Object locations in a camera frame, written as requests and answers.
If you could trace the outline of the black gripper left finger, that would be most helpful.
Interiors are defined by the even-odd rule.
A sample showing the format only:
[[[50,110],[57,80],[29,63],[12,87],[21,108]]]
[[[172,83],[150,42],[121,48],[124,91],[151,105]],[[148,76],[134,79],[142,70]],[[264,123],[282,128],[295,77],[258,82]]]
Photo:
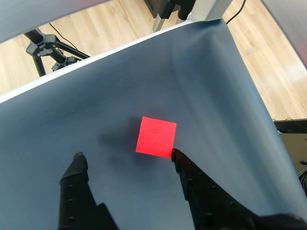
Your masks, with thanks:
[[[82,152],[60,180],[59,230],[117,230],[104,203],[96,204],[89,187],[88,164]]]

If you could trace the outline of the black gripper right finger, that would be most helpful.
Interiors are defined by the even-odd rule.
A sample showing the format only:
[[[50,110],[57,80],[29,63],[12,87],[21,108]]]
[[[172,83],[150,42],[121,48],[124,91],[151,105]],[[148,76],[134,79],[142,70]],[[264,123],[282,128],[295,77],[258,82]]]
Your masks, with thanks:
[[[196,230],[255,230],[256,215],[236,201],[178,149],[171,160],[179,174]]]

